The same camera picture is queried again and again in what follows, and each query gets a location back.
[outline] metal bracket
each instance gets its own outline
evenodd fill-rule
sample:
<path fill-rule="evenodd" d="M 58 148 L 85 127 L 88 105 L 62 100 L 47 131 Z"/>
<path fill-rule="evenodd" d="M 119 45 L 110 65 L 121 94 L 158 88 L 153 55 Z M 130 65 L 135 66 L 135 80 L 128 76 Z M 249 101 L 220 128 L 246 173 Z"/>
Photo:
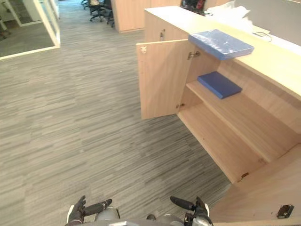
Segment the metal bracket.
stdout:
<path fill-rule="evenodd" d="M 200 53 L 199 51 L 196 51 L 195 53 L 190 52 L 190 53 L 188 54 L 187 60 L 190 60 L 192 57 L 198 57 L 198 56 L 200 56 L 200 55 L 201 55 L 201 53 Z"/>
<path fill-rule="evenodd" d="M 240 177 L 240 181 L 242 181 L 243 180 L 243 178 L 245 178 L 246 176 L 248 176 L 249 175 L 249 173 L 244 173 L 243 175 L 241 175 L 241 177 Z"/>
<path fill-rule="evenodd" d="M 143 54 L 145 54 L 146 51 L 147 51 L 147 47 L 146 47 L 146 46 L 140 47 L 140 51 L 141 51 Z"/>
<path fill-rule="evenodd" d="M 176 108 L 181 108 L 181 107 L 184 107 L 185 104 L 180 104 L 180 105 L 177 105 Z"/>

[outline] wooden counter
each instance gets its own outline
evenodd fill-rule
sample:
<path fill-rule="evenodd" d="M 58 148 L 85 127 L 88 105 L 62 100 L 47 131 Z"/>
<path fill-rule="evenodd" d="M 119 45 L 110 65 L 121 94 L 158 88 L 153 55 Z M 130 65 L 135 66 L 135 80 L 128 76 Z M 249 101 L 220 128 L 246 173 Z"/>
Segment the wooden counter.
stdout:
<path fill-rule="evenodd" d="M 211 29 L 253 45 L 253 53 L 220 61 L 187 39 L 189 33 Z M 177 114 L 233 183 L 213 209 L 213 220 L 269 220 L 279 203 L 294 204 L 294 200 L 294 219 L 301 217 L 297 179 L 301 178 L 301 56 L 173 6 L 145 9 L 145 43 L 136 49 L 142 118 Z M 189 57 L 197 51 L 199 56 Z M 197 81 L 213 71 L 242 87 L 242 92 L 220 100 Z M 282 171 L 282 165 L 290 170 Z M 290 195 L 278 198 L 284 189 L 279 187 L 282 178 Z M 264 214 L 256 212 L 262 209 Z M 240 214 L 227 216 L 236 211 Z"/>
<path fill-rule="evenodd" d="M 179 6 L 181 0 L 111 0 L 115 28 L 118 32 L 144 28 L 144 9 L 162 6 Z"/>
<path fill-rule="evenodd" d="M 251 55 L 234 61 L 301 100 L 300 55 L 180 7 L 148 8 L 146 11 L 188 34 L 218 29 L 254 46 Z"/>

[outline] blue folder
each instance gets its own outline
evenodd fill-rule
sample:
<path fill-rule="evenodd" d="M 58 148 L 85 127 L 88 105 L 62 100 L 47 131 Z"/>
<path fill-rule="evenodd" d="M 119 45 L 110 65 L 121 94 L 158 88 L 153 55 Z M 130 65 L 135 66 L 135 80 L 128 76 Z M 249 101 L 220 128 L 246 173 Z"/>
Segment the blue folder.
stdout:
<path fill-rule="evenodd" d="M 248 55 L 254 47 L 217 29 L 190 34 L 188 40 L 219 60 Z"/>
<path fill-rule="evenodd" d="M 198 76 L 198 81 L 213 92 L 219 99 L 232 96 L 242 90 L 241 87 L 218 72 Z"/>

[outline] office chair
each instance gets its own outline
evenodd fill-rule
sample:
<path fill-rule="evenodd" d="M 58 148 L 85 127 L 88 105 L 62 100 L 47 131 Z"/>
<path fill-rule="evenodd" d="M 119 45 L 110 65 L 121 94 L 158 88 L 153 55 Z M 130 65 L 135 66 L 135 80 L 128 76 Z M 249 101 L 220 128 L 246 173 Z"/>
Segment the office chair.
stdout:
<path fill-rule="evenodd" d="M 92 21 L 94 18 L 99 17 L 101 19 L 101 11 L 102 7 L 104 6 L 103 2 L 101 1 L 99 5 L 92 6 L 90 4 L 90 0 L 88 0 L 89 8 L 90 8 L 90 15 L 92 15 L 93 12 L 97 11 L 97 14 L 93 15 L 90 18 L 90 21 Z"/>
<path fill-rule="evenodd" d="M 89 7 L 89 2 L 88 2 L 88 0 L 83 0 L 83 1 L 81 1 L 81 5 L 83 6 L 84 9 L 86 9 L 87 7 Z"/>
<path fill-rule="evenodd" d="M 107 20 L 107 24 L 111 22 L 111 27 L 113 28 L 115 22 L 114 22 L 111 0 L 104 0 L 103 7 L 101 9 L 102 9 L 101 16 Z"/>

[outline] plastic wrap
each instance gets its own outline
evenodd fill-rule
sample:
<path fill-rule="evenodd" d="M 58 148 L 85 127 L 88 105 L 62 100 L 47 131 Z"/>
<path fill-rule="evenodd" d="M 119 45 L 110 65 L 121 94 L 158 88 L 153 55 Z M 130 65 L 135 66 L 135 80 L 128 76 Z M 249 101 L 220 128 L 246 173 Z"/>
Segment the plastic wrap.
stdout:
<path fill-rule="evenodd" d="M 190 34 L 189 41 L 219 60 L 228 60 L 252 53 L 254 47 L 219 30 Z"/>

